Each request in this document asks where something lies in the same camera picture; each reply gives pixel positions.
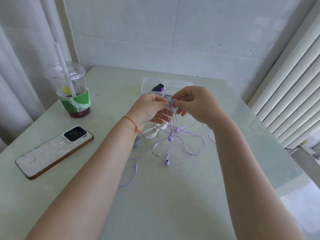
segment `brown phone edge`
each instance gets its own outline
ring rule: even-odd
[[[49,166],[47,166],[46,168],[42,169],[41,171],[39,171],[38,173],[36,173],[35,175],[28,177],[19,167],[19,165],[17,164],[17,162],[15,161],[16,165],[18,166],[18,168],[22,171],[22,173],[24,174],[24,176],[26,176],[27,179],[29,180],[34,180],[36,178],[38,178],[40,175],[42,175],[43,173],[47,172],[49,169],[53,168],[55,165],[57,165],[58,163],[62,162],[64,159],[66,159],[67,157],[69,157],[70,155],[72,155],[73,153],[75,153],[77,150],[79,150],[80,148],[84,147],[85,145],[87,145],[89,142],[94,140],[94,135],[92,134],[92,137],[87,140],[86,142],[84,142],[83,144],[79,145],[78,147],[76,147],[75,149],[73,149],[72,151],[68,152],[67,154],[65,154],[63,157],[59,158],[57,161],[51,163]]]

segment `left hand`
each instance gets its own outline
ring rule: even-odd
[[[139,130],[142,130],[146,122],[163,124],[165,121],[171,121],[172,112],[168,107],[165,98],[155,93],[148,93],[138,98],[126,116],[137,124]]]

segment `smartphone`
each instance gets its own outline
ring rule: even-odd
[[[16,165],[30,180],[39,177],[94,139],[93,134],[75,126],[16,159]]]

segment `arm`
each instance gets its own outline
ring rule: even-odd
[[[161,124],[163,120],[168,121],[167,108],[164,98],[146,94],[135,102],[126,116],[142,129],[147,121]],[[44,212],[26,240],[97,239],[136,136],[135,125],[127,118],[120,119]]]
[[[214,132],[232,225],[238,240],[303,240],[237,124],[204,87],[186,87],[173,99],[177,114],[190,113]]]

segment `plastic container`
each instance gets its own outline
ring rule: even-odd
[[[90,113],[91,105],[89,90],[84,78],[86,70],[73,61],[66,61],[66,66],[69,71],[69,78],[63,73],[60,62],[50,65],[44,75],[54,84],[57,95],[69,115],[73,118],[85,117]],[[70,80],[76,96],[72,96],[72,89],[69,87]]]
[[[151,91],[155,86],[158,84],[163,84],[165,87],[165,90],[163,92],[154,92]],[[157,93],[160,95],[174,95],[176,92],[181,90],[182,88],[186,86],[192,86],[192,82],[190,81],[177,81],[177,80],[166,80],[166,79],[159,79],[159,78],[149,78],[149,77],[144,77],[142,81],[142,86],[141,86],[141,93],[146,94],[146,93]]]

